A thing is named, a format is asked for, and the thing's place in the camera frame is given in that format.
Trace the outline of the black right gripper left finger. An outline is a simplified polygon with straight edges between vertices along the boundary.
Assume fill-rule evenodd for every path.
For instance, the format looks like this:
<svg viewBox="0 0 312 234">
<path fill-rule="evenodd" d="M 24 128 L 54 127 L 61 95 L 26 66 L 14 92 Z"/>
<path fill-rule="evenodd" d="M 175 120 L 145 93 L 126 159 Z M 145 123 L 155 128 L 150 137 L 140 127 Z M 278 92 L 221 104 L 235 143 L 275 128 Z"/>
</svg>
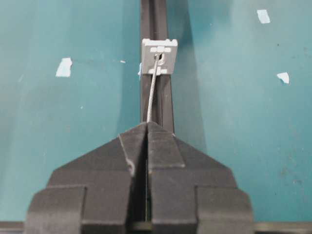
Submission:
<svg viewBox="0 0 312 234">
<path fill-rule="evenodd" d="M 147 124 L 55 169 L 30 203 L 27 234 L 124 234 Z"/>
</svg>

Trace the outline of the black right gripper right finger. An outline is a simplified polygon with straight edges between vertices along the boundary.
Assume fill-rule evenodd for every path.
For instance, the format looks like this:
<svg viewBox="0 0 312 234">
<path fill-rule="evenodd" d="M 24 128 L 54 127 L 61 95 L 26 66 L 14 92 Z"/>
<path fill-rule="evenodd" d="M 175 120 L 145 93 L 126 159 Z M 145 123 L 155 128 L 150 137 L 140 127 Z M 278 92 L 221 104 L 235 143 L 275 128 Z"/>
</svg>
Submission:
<svg viewBox="0 0 312 234">
<path fill-rule="evenodd" d="M 148 166 L 155 234 L 252 234 L 249 196 L 228 167 L 148 125 Z"/>
</svg>

